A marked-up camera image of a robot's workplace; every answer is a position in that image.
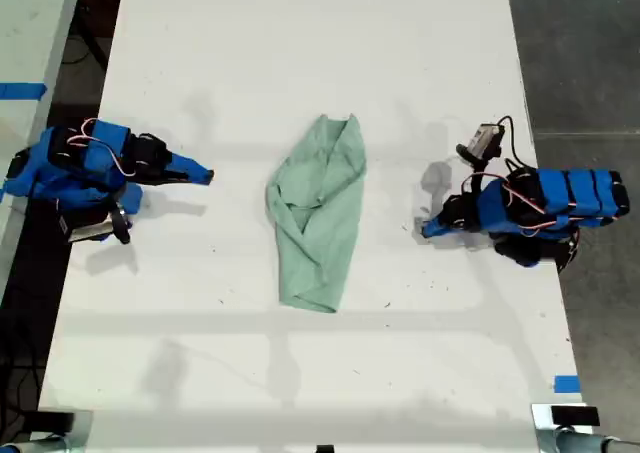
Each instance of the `blue tape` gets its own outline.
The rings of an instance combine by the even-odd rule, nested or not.
[[[576,375],[556,375],[554,393],[580,393],[580,379]]]
[[[46,91],[44,83],[0,83],[0,100],[39,100]]]

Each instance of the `white tabletop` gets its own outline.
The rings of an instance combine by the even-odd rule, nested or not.
[[[0,182],[13,155],[36,140],[46,125],[75,4],[76,0],[0,0],[0,82],[44,83],[48,88],[39,102],[0,101]],[[25,204],[10,196],[0,204],[0,301]]]
[[[369,162],[335,315],[279,306],[264,202],[322,113]],[[555,267],[411,234],[504,114],[534,162],[508,0],[122,0],[101,118],[217,174],[74,246],[41,407],[92,410],[89,451],[537,451],[530,404],[580,399]]]

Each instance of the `black wire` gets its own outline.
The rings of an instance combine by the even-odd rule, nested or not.
[[[76,38],[73,36],[70,36],[69,38],[67,38],[69,41],[82,41],[84,43],[84,41],[82,40],[82,38]],[[75,59],[75,60],[71,60],[71,61],[62,61],[63,65],[77,65],[78,63],[82,63],[84,60],[87,59],[87,57],[91,54],[91,50],[89,49],[89,47],[87,46],[87,51],[84,53],[84,55],[82,55],[81,57]]]
[[[522,166],[525,166],[527,168],[531,168],[529,165],[527,165],[524,161],[522,161],[520,158],[518,158],[518,154],[516,153],[516,145],[515,145],[515,128],[513,127],[513,118],[511,118],[510,115],[506,115],[503,116],[502,118],[500,118],[497,122],[498,125],[502,125],[502,123],[504,122],[504,120],[508,120],[509,121],[509,129],[511,130],[511,154],[513,155],[513,157],[515,158],[515,160],[520,163]]]
[[[513,173],[514,170],[517,170],[518,168],[520,168],[518,164],[514,162],[511,158],[505,158],[504,162],[507,165],[507,168],[509,168],[509,173]]]

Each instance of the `concrete floor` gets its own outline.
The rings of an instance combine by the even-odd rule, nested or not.
[[[617,169],[637,204],[640,0],[511,0],[511,6],[539,164]],[[102,45],[107,49],[109,41]],[[102,79],[91,57],[63,66],[54,108],[95,108]],[[603,432],[628,439],[640,438],[635,218],[640,213],[632,206],[619,224],[585,231],[576,261],[561,276],[584,398],[599,407]]]

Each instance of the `crumpled towel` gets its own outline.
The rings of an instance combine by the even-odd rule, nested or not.
[[[360,124],[322,115],[267,185],[280,302],[335,313],[358,236],[366,156]]]

